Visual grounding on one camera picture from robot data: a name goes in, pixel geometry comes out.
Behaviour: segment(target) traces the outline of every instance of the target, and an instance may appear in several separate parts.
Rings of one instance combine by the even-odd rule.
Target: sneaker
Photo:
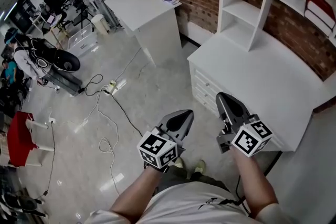
[[[204,175],[205,171],[206,171],[205,162],[203,160],[200,160],[196,165],[194,173],[199,172],[202,175]]]
[[[175,161],[174,166],[176,166],[177,168],[184,168],[182,158],[178,157]]]

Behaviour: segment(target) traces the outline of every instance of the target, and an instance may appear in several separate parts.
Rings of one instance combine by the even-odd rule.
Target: red book
[[[330,29],[335,26],[336,18],[332,7],[325,0],[306,0],[306,9],[313,12]]]

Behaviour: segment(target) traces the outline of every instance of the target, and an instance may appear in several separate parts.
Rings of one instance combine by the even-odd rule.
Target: glossy tile floor
[[[97,47],[80,58],[81,69],[74,74],[84,85],[98,73],[104,76],[99,84],[89,86],[89,93],[115,79],[140,48],[137,40],[128,37],[122,30],[109,36],[99,36]],[[187,168],[191,170],[199,159],[203,159],[207,163],[207,175],[223,180],[230,189],[234,189],[236,168],[230,154],[222,155],[216,143],[216,136],[223,128],[221,121],[192,97],[186,58],[195,49],[187,43],[182,50],[184,61],[175,62],[172,59],[160,67],[150,63],[140,50],[120,77],[119,80],[126,79],[126,84],[114,97],[141,133],[151,130],[168,113],[192,109],[195,120],[185,139],[186,152],[182,156]],[[23,105],[23,111],[31,112],[38,122],[47,122],[49,115],[56,119],[53,125],[56,144],[54,171],[49,194],[44,197],[46,203],[41,207],[49,214],[50,223],[83,223],[90,212],[109,209],[118,196],[110,175],[113,156],[98,149],[102,137],[106,137],[111,145],[117,141],[115,126],[94,110],[79,127],[95,106],[96,96],[88,97],[83,93],[71,97],[62,89],[57,94],[51,88],[34,84]],[[116,159],[112,173],[118,191],[122,192],[143,170],[136,149],[140,135],[112,97],[102,93],[99,110],[118,125],[119,142],[114,150]],[[34,140],[52,146],[51,131],[51,128],[35,129]],[[107,145],[103,143],[101,149],[107,150]],[[42,195],[48,186],[53,158],[52,152],[39,153],[43,167],[18,169],[20,181],[34,198]],[[266,167],[275,153],[261,153],[259,156]]]

